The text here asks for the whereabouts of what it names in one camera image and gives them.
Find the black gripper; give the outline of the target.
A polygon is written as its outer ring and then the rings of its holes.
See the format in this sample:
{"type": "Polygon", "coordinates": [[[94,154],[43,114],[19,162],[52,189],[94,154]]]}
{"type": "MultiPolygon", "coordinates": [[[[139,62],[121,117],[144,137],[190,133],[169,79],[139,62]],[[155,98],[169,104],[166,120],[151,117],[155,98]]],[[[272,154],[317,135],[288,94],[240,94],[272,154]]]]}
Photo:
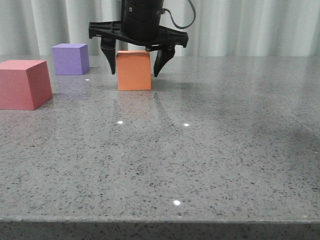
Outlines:
{"type": "Polygon", "coordinates": [[[175,55],[174,47],[159,50],[161,46],[187,46],[186,32],[160,25],[163,4],[162,0],[123,0],[119,21],[89,23],[89,38],[101,38],[100,48],[112,75],[116,73],[116,40],[158,50],[153,66],[155,77],[175,55]]]}

